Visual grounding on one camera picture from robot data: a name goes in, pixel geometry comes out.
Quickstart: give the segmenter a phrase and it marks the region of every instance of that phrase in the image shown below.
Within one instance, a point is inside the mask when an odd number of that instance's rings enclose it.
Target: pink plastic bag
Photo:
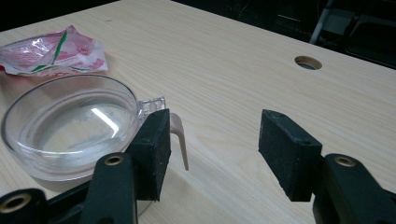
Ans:
[[[103,46],[74,26],[0,48],[0,65],[20,76],[60,76],[107,71]]]

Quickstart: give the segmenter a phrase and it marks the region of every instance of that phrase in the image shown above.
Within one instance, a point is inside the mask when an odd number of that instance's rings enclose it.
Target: light wooden tabletop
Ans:
[[[0,46],[69,25],[103,42],[107,76],[139,99],[165,96],[183,121],[190,170],[172,137],[161,201],[139,223],[315,223],[312,203],[291,203],[258,152],[263,109],[288,115],[322,155],[354,157],[396,192],[394,70],[165,0],[121,0],[5,31]],[[304,69],[298,56],[322,67]],[[1,117],[45,80],[1,72]],[[0,151],[0,195],[41,188]]]

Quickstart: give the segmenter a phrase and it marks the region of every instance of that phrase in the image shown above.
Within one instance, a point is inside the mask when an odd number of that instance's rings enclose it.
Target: wooden table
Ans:
[[[160,95],[179,114],[161,201],[140,223],[314,223],[312,203],[291,203],[258,152],[263,109],[288,115],[324,146],[361,161],[396,191],[396,72],[165,0],[122,0],[0,33],[0,46],[75,25],[103,42],[107,76],[139,99]],[[319,60],[319,70],[296,64]],[[0,114],[47,80],[0,74]],[[0,146],[0,194],[40,188]],[[51,198],[58,192],[45,189]]]

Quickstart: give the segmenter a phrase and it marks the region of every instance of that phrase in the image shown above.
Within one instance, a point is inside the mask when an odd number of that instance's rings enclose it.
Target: beige plastic piece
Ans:
[[[174,133],[178,137],[180,143],[181,155],[183,157],[184,168],[186,171],[189,170],[189,161],[187,159],[186,139],[184,138],[183,124],[181,123],[180,117],[175,113],[170,113],[170,126],[171,133]]]

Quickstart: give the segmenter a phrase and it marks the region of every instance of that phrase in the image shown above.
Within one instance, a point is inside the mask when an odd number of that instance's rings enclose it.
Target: plastic bag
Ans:
[[[0,48],[0,65],[20,76],[60,76],[107,71],[103,46],[74,26]]]

